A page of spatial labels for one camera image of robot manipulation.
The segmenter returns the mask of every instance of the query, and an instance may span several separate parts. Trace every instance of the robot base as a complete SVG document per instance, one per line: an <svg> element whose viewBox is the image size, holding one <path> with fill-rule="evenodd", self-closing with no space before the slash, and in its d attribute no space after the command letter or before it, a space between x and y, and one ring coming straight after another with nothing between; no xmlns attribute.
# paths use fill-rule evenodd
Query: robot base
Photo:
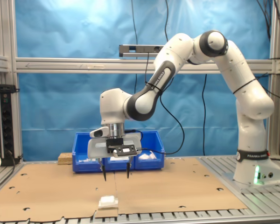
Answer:
<svg viewBox="0 0 280 224"><path fill-rule="evenodd" d="M265 184L243 184L237 182L233 179L233 173L224 173L222 174L223 179L230 184L237 192L239 193L247 193L250 189L261 189L261 188L269 188L269 187L280 187L280 180L266 182Z"/></svg>
<svg viewBox="0 0 280 224"><path fill-rule="evenodd" d="M280 186L280 167L271 159L243 160L237 162L232 173L223 174L223 178L239 192L255 188Z"/></svg>

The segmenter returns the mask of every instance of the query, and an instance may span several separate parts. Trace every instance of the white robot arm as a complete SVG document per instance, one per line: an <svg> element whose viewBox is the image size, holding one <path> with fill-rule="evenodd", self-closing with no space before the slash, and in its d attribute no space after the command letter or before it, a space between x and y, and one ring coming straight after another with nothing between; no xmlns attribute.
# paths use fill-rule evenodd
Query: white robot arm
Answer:
<svg viewBox="0 0 280 224"><path fill-rule="evenodd" d="M135 144L131 148L124 145L125 119L144 121L151 118L158 97L182 66L186 62L201 64L210 59L217 64L229 89L237 98L239 140L234 179L244 184L279 180L280 168L268 158L263 125L263 119L273 113L274 103L252 74L235 43L227 41L215 30L205 32L195 39L186 34L172 37L157 55L154 61L155 73L140 92L134 95L121 89L103 92L100 96L102 127L90 133L94 139L88 145L88 156L104 158L137 155L135 148L139 146ZM95 142L91 142L95 138L106 142L104 149L95 149ZM260 166L263 175L258 175L255 181L255 171L260 173Z"/></svg>

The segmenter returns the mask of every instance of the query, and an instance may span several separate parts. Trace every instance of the green light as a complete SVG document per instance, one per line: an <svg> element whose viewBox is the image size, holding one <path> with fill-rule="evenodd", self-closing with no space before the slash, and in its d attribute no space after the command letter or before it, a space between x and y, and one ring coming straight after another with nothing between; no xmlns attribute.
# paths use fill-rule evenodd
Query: green light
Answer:
<svg viewBox="0 0 280 224"><path fill-rule="evenodd" d="M255 174L254 174L254 183L257 183L258 180L258 172L259 172L259 166L256 166L255 168Z"/></svg>

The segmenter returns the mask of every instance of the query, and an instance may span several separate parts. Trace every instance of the aluminum frame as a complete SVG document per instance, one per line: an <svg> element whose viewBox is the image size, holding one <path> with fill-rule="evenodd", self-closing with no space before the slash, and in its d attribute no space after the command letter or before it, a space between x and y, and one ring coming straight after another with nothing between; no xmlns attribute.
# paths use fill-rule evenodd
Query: aluminum frame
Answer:
<svg viewBox="0 0 280 224"><path fill-rule="evenodd" d="M280 12L280 0L276 0ZM272 9L272 30L270 58L280 58L280 21L277 16L276 7L273 1ZM266 139L267 149L271 155L280 154L280 70L277 70L280 60L273 60L273 74L269 77L268 89L272 93L271 98L275 103L274 113L267 119Z"/></svg>
<svg viewBox="0 0 280 224"><path fill-rule="evenodd" d="M148 61L147 74L154 73L154 60ZM269 73L272 60L247 60L253 73ZM147 60L82 58L16 58L18 73L124 73L144 74ZM186 63L179 74L221 74L214 62L200 65Z"/></svg>
<svg viewBox="0 0 280 224"><path fill-rule="evenodd" d="M0 0L0 84L13 84L19 88L15 64L16 55L14 0ZM11 104L14 156L19 157L22 155L19 93L11 94Z"/></svg>

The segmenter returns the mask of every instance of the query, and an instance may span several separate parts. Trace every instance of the metal table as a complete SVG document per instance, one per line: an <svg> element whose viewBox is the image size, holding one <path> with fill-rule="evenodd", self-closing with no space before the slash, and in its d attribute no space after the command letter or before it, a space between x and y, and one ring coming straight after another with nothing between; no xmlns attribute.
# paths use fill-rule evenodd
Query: metal table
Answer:
<svg viewBox="0 0 280 224"><path fill-rule="evenodd" d="M239 193L225 179L224 173L233 173L236 166L235 156L205 156L197 157L218 179L228 187L228 189L237 196L248 209L240 210L212 210L195 212L166 212L166 213L147 213L119 215L116 218L75 218L64 219L54 223L47 224L87 224L87 223L249 223L265 224L280 223L280 187L254 189ZM51 162L24 162L16 166L13 176L26 164L37 163L56 163ZM0 180L2 180L11 171L12 167L0 168ZM5 224L34 224L32 222L8 222Z"/></svg>

